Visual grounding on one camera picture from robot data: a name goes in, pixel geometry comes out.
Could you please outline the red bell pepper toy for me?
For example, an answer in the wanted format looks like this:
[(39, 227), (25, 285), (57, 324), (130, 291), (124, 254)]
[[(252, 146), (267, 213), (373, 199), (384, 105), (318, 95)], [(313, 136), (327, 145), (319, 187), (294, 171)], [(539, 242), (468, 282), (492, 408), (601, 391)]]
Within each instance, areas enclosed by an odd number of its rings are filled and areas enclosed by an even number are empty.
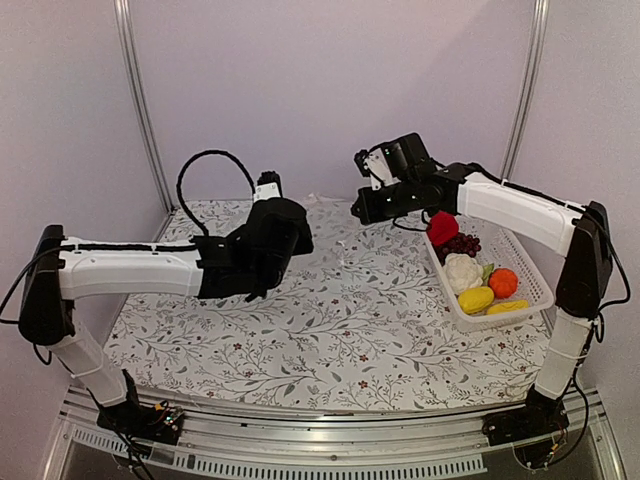
[(427, 237), (434, 246), (441, 246), (456, 237), (459, 233), (459, 224), (454, 215), (446, 212), (438, 212), (429, 222), (426, 230)]

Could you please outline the clear zip top bag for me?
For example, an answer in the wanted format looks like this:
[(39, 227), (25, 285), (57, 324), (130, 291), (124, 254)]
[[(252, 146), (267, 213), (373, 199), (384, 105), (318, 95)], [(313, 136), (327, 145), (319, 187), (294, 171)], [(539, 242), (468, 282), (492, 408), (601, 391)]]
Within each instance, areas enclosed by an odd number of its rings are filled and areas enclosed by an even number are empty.
[(344, 268), (347, 264), (345, 251), (349, 233), (349, 202), (310, 194), (302, 198), (302, 205), (307, 210), (314, 246), (331, 257), (336, 266)]

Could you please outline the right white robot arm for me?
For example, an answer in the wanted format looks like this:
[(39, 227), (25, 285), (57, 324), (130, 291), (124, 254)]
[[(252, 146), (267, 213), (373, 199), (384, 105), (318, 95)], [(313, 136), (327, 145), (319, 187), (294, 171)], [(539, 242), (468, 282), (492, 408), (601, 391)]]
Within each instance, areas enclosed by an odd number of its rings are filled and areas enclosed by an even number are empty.
[(561, 262), (554, 288), (555, 323), (533, 391), (551, 400), (565, 393), (583, 361), (611, 276), (614, 252), (606, 208), (578, 205), (501, 180), (476, 162), (444, 165), (417, 133), (358, 151), (354, 163), (369, 185), (352, 214), (364, 225), (446, 212), (508, 230)]

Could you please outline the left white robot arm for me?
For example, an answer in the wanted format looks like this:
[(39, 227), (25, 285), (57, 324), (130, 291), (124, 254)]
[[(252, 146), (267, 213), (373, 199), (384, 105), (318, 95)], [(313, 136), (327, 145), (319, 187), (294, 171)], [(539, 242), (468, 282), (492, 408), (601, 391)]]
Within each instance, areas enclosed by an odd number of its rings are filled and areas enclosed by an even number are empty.
[(148, 426), (133, 384), (103, 348), (74, 323), (76, 300), (102, 295), (168, 294), (198, 299), (265, 297), (282, 282), (292, 257), (313, 251), (305, 208), (289, 199), (253, 203), (244, 224), (226, 236), (165, 243), (99, 243), (48, 226), (31, 262), (18, 329), (55, 355), (128, 434)]

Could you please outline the dark red grapes toy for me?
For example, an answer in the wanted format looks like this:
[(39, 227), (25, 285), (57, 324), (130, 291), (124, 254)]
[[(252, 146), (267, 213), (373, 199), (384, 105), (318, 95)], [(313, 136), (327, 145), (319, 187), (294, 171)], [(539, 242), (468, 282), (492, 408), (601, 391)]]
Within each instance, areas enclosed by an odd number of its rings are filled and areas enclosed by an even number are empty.
[(463, 233), (458, 233), (438, 247), (442, 260), (445, 260), (449, 254), (466, 254), (474, 258), (481, 250), (482, 246), (477, 236)]

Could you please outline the white cauliflower toy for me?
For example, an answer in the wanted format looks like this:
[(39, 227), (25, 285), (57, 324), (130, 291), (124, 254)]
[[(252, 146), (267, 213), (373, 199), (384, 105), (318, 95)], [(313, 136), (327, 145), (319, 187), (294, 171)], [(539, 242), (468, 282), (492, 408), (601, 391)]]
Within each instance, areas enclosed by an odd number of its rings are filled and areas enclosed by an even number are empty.
[(483, 284), (484, 267), (467, 254), (448, 254), (443, 271), (455, 295)]

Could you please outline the white perforated plastic basket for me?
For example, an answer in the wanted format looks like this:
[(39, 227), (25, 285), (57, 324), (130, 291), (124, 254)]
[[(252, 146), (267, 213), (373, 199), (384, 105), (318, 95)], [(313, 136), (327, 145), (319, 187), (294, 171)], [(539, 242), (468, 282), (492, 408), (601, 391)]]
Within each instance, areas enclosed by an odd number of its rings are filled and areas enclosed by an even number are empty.
[(554, 302), (551, 288), (509, 230), (438, 213), (426, 223), (426, 244), (454, 322), (464, 332), (515, 324)]

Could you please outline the yellow lemon toy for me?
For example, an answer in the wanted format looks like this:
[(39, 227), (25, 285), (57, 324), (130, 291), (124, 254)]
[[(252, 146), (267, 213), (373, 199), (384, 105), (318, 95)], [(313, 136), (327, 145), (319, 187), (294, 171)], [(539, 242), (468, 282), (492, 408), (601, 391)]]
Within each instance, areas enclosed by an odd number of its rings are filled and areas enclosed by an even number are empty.
[(489, 308), (495, 299), (493, 290), (487, 286), (467, 289), (458, 296), (460, 309), (467, 315), (475, 315)]

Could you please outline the orange pumpkin toy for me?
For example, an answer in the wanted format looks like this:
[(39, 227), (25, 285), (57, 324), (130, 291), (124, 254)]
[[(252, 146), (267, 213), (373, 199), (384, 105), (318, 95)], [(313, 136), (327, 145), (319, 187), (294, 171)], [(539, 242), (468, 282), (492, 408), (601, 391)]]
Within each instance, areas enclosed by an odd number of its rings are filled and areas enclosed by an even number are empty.
[(518, 290), (518, 276), (510, 269), (499, 268), (493, 271), (488, 280), (488, 286), (497, 299), (506, 299)]

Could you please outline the floral patterned table mat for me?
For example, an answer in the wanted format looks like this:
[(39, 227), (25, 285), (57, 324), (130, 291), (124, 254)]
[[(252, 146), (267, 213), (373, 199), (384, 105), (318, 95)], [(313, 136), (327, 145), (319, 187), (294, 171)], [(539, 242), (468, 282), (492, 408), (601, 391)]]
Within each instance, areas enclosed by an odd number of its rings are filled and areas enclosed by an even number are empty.
[(314, 248), (246, 302), (128, 298), (106, 342), (138, 385), (194, 397), (341, 410), (423, 410), (524, 398), (548, 343), (540, 315), (463, 332), (420, 219), (363, 227), (347, 207), (346, 266)]

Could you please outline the yellow banana toy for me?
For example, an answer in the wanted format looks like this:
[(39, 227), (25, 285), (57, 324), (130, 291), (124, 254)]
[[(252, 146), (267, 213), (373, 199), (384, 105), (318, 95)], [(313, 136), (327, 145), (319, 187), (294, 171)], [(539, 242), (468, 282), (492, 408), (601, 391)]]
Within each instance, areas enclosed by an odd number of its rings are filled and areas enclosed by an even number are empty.
[(529, 303), (527, 300), (516, 300), (510, 302), (496, 303), (486, 310), (487, 315), (507, 314), (523, 309), (527, 309)]

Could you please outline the aluminium front rail frame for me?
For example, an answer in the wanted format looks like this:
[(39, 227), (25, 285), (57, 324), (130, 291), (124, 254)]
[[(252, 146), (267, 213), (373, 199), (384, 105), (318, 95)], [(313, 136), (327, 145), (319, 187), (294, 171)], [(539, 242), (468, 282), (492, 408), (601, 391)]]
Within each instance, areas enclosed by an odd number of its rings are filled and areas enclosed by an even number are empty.
[(185, 410), (176, 445), (151, 443), (156, 479), (627, 479), (594, 389), (565, 399), (570, 426), (559, 463), (521, 466), (516, 444), (491, 445), (487, 406), (451, 410), (330, 412), (211, 400), (144, 388), (145, 403)]

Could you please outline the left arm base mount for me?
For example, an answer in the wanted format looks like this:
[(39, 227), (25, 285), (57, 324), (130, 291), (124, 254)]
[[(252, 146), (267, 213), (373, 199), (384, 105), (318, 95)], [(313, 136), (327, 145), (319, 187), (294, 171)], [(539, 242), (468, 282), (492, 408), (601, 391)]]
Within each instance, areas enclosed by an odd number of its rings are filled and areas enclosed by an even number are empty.
[(141, 404), (131, 375), (126, 370), (122, 373), (126, 384), (125, 400), (110, 407), (99, 405), (97, 425), (134, 439), (177, 445), (184, 424), (184, 410), (170, 406), (166, 400), (154, 406)]

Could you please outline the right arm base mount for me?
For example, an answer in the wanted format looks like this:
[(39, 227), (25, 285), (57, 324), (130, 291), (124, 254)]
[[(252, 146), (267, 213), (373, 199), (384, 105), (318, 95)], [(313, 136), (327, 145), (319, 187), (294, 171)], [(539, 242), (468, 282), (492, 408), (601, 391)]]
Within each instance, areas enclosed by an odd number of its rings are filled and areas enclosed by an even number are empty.
[(562, 398), (551, 399), (532, 386), (523, 406), (488, 414), (482, 433), (490, 446), (514, 444), (516, 460), (529, 469), (547, 467), (565, 443), (568, 416)]

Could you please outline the left aluminium corner post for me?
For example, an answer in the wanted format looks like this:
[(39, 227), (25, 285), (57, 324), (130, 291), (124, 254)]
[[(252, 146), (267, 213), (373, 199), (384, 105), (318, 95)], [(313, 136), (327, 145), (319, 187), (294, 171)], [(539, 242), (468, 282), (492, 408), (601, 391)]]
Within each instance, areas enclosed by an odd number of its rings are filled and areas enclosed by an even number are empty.
[(175, 206), (167, 176), (162, 165), (144, 91), (142, 71), (135, 43), (130, 2), (127, 0), (115, 0), (113, 4), (124, 67), (141, 140), (161, 205), (167, 213), (171, 213), (175, 209)]

